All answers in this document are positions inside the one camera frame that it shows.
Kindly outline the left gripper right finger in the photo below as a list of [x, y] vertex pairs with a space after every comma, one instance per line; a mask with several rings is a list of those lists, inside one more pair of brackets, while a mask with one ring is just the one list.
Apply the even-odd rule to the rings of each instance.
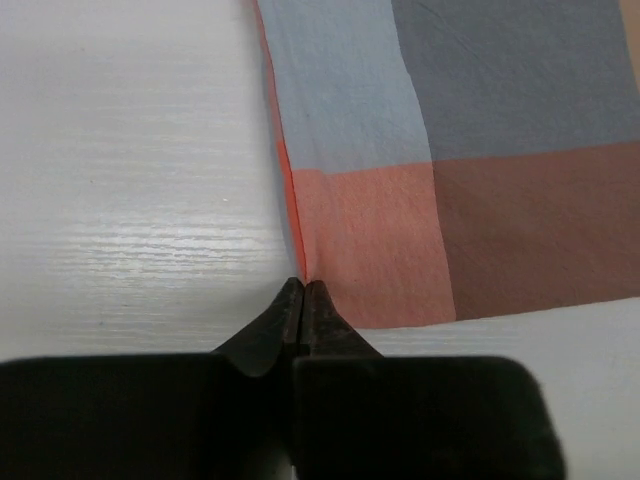
[[298, 326], [298, 355], [381, 357], [381, 354], [339, 314], [326, 284], [322, 281], [313, 281], [304, 290]]

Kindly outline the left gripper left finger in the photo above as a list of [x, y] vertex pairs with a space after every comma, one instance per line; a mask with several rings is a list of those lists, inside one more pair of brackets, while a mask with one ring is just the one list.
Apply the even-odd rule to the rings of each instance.
[[274, 369], [280, 357], [297, 353], [304, 285], [287, 279], [271, 304], [254, 320], [213, 350], [241, 374], [260, 378]]

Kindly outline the checkered orange blue cloth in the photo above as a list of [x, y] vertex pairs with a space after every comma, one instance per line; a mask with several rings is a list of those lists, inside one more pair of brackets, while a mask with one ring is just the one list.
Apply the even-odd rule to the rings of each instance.
[[359, 328], [639, 293], [635, 1], [259, 1], [301, 278]]

